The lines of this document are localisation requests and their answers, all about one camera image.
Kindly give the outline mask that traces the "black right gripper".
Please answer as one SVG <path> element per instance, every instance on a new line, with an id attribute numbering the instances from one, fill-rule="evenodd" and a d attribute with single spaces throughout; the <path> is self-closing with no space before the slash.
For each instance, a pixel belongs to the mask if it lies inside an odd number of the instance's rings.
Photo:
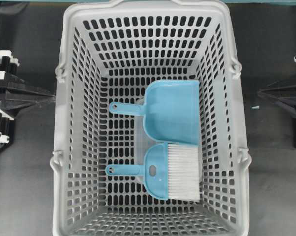
<path id="1" fill-rule="evenodd" d="M 274 82 L 258 91 L 258 96 L 286 110 L 296 118 L 296 79 Z"/>

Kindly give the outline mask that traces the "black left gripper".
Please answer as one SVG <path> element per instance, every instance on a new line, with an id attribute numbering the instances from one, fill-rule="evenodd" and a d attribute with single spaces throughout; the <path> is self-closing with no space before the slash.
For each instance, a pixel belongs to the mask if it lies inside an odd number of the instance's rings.
<path id="1" fill-rule="evenodd" d="M 17 77 L 19 60 L 10 50 L 0 50 L 0 143 L 9 143 L 9 120 L 22 109 L 53 102 L 53 94 Z"/>

